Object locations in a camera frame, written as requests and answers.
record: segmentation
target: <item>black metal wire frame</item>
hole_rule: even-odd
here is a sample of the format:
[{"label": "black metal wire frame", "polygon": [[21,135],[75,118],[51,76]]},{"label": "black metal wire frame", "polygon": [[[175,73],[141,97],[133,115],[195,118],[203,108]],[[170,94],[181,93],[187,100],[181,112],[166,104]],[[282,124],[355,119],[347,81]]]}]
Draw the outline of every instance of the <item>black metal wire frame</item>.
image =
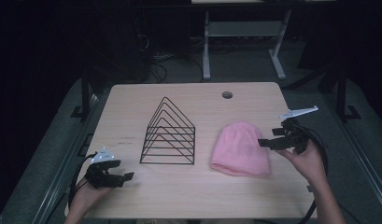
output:
[{"label": "black metal wire frame", "polygon": [[[195,132],[191,121],[173,102],[163,97],[147,127],[140,163],[194,165]],[[164,161],[163,157],[173,160]]]}]

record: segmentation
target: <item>table hole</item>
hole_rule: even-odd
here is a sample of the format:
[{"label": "table hole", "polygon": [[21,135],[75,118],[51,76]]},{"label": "table hole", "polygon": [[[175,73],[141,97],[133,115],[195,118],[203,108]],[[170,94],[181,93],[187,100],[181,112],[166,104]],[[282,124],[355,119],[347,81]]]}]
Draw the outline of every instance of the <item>table hole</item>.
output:
[{"label": "table hole", "polygon": [[222,97],[225,99],[231,99],[233,97],[233,93],[231,93],[230,91],[225,91],[222,93]]}]

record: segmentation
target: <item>knit hat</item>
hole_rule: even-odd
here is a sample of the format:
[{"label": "knit hat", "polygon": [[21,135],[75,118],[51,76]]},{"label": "knit hat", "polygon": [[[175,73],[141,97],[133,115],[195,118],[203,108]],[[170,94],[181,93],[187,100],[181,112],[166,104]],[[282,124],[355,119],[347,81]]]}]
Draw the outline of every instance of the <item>knit hat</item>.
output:
[{"label": "knit hat", "polygon": [[258,128],[245,121],[226,126],[214,147],[210,167],[227,175],[269,175],[268,152],[258,143],[261,137]]}]

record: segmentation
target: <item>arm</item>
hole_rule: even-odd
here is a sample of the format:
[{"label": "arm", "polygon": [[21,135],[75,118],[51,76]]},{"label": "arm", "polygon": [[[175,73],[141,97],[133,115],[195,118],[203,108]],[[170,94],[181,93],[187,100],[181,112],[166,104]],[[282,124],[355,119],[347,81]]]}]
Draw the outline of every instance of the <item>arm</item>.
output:
[{"label": "arm", "polygon": [[316,144],[309,140],[306,151],[300,155],[287,150],[277,153],[287,158],[313,188],[318,223],[346,223],[328,183]]},{"label": "arm", "polygon": [[79,224],[89,209],[113,190],[112,188],[95,189],[91,184],[86,182],[87,180],[82,178],[77,183],[76,189],[78,189],[78,191],[71,202],[71,208],[64,224]]}]

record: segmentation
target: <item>hand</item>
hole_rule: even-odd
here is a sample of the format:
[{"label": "hand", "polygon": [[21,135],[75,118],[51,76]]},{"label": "hand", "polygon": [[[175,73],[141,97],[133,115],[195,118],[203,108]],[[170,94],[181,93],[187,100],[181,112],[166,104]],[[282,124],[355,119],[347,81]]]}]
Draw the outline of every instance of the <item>hand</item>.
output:
[{"label": "hand", "polygon": [[287,158],[312,187],[321,181],[327,181],[318,147],[312,140],[307,141],[306,150],[300,155],[295,150],[292,153],[287,150],[276,152]]},{"label": "hand", "polygon": [[84,177],[77,183],[76,189],[65,224],[80,223],[89,209],[113,190],[113,188],[95,189]]}]

